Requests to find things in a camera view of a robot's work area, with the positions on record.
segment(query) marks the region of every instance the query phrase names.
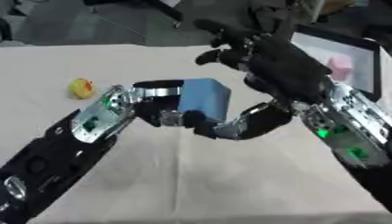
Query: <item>floor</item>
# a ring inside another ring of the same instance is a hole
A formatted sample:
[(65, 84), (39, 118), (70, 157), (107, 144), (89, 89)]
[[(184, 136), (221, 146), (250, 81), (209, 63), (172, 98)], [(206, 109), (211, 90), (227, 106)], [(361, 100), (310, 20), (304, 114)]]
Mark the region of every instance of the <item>floor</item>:
[[(204, 45), (210, 37), (196, 30), (195, 18), (212, 18), (237, 27), (249, 26), (248, 0), (183, 0), (177, 8), (185, 13), (179, 29), (161, 12), (140, 1), (99, 5), (91, 13), (81, 0), (23, 0), (21, 10), (28, 17), (7, 17), (17, 41), (36, 46), (135, 44), (142, 46)], [(331, 17), (322, 29), (360, 36), (368, 23), (392, 24), (390, 13), (381, 0), (368, 9), (351, 9)]]

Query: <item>robotic hand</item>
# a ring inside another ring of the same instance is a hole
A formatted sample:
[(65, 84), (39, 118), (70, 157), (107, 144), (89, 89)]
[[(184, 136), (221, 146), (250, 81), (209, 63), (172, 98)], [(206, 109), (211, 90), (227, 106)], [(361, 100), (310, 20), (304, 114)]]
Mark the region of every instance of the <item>robotic hand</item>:
[(228, 50), (215, 49), (201, 54), (197, 64), (218, 62), (245, 71), (246, 85), (275, 99), (249, 108), (234, 121), (223, 124), (203, 122), (203, 116), (193, 112), (189, 117), (195, 134), (235, 140), (259, 137), (289, 123), (298, 112), (295, 107), (322, 101), (320, 83), (330, 69), (290, 42), (254, 31), (237, 31), (211, 20), (197, 20), (195, 25), (216, 36), (212, 47), (230, 46)]
[(226, 122), (230, 90), (215, 80), (113, 86), (94, 104), (54, 124), (0, 168), (2, 223), (23, 224), (45, 211), (113, 147), (136, 117), (154, 127), (185, 126), (205, 137), (242, 140), (300, 116), (392, 211), (389, 116), (359, 91), (332, 81), (328, 68), (284, 39), (236, 31), (208, 20), (199, 20), (196, 26), (217, 36), (213, 47), (231, 47), (203, 53), (196, 59), (198, 64), (220, 62), (245, 71), (246, 85), (275, 100)]
[[(300, 116), (352, 176), (392, 212), (389, 115), (359, 90), (331, 80), (327, 67), (279, 35), (237, 31), (209, 20), (195, 24), (216, 36), (212, 47), (231, 47), (203, 53), (196, 60), (199, 65), (219, 62), (245, 71), (250, 88), (275, 98), (242, 114), (248, 129), (238, 136), (256, 137), (288, 123), (291, 116)], [(195, 126), (196, 134), (203, 135), (205, 129)]]

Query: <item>wire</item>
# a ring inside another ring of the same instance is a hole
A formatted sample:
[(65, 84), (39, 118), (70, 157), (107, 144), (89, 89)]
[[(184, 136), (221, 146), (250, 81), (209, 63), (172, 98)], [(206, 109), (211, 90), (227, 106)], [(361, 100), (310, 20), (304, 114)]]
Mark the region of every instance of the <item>wire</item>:
[(102, 16), (100, 13), (98, 13), (98, 11), (97, 11), (96, 9), (94, 9), (93, 14), (96, 15), (99, 19), (101, 19), (101, 20), (103, 20), (103, 21), (105, 21), (105, 22), (108, 22), (108, 23), (110, 23), (110, 24), (112, 24), (112, 25), (120, 26), (120, 27), (122, 27), (122, 28), (125, 29), (125, 30), (131, 31), (131, 32), (133, 32), (133, 33), (139, 35), (139, 36), (142, 37), (142, 38), (145, 38), (145, 39), (147, 39), (147, 40), (149, 40), (149, 41), (151, 41), (151, 42), (153, 42), (153, 43), (155, 42), (155, 41), (153, 41), (152, 39), (147, 38), (147, 37), (146, 37), (145, 35), (143, 35), (142, 33), (138, 32), (138, 31), (135, 31), (135, 30), (133, 30), (132, 28), (130, 28), (130, 27), (124, 25), (124, 24), (119, 24), (119, 23), (114, 22), (114, 21), (112, 21), (112, 20), (110, 20), (110, 19), (107, 19), (106, 17), (104, 17), (104, 16)]

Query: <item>white table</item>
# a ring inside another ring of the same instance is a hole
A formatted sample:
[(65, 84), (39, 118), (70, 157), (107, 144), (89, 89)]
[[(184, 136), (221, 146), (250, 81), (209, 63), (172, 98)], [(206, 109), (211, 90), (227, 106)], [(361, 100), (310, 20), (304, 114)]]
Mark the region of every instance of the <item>white table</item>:
[[(0, 164), (47, 127), (94, 100), (67, 97), (68, 83), (78, 77), (92, 80), (102, 91), (117, 83), (215, 78), (233, 90), (229, 117), (269, 99), (243, 85), (243, 73), (220, 65), (196, 66), (194, 58), (206, 49), (0, 48)], [(386, 55), (382, 52), (387, 84), (392, 61)], [(384, 89), (384, 94), (392, 96), (390, 90)], [(214, 141), (187, 129), (155, 129), (137, 120), (88, 175), (34, 222), (215, 223), (210, 219), (216, 218), (217, 223), (332, 223), (356, 213), (390, 219), (299, 120), (244, 142)]]

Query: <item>pink cube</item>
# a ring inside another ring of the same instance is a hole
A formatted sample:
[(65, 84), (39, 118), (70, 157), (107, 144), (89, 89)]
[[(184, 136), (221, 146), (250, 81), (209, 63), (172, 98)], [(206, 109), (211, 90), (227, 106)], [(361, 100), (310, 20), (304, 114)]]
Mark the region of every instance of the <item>pink cube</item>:
[(346, 55), (331, 57), (328, 61), (328, 67), (331, 68), (331, 76), (335, 81), (345, 81), (353, 73), (353, 63)]

